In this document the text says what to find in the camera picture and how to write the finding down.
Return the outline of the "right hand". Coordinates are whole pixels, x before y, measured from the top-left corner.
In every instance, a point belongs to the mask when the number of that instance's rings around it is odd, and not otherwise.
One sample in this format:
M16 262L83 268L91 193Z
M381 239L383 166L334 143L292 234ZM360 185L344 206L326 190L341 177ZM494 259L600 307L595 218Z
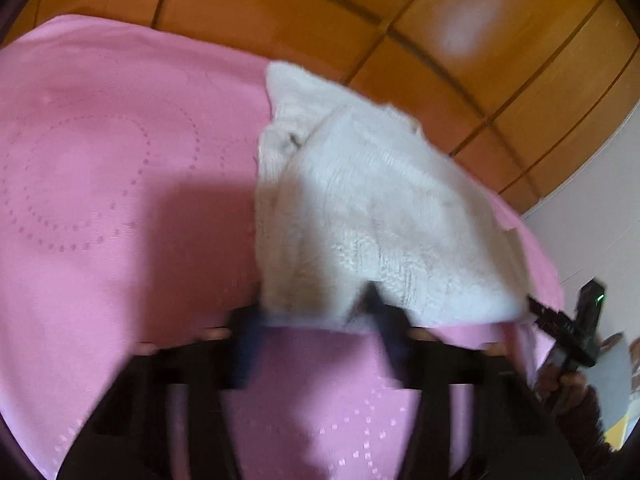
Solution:
M614 451L605 441L597 391L586 376L581 372L562 375L559 367L544 366L538 372L536 393L548 400L556 392L562 396L556 404L556 424L576 456L581 460L610 457Z

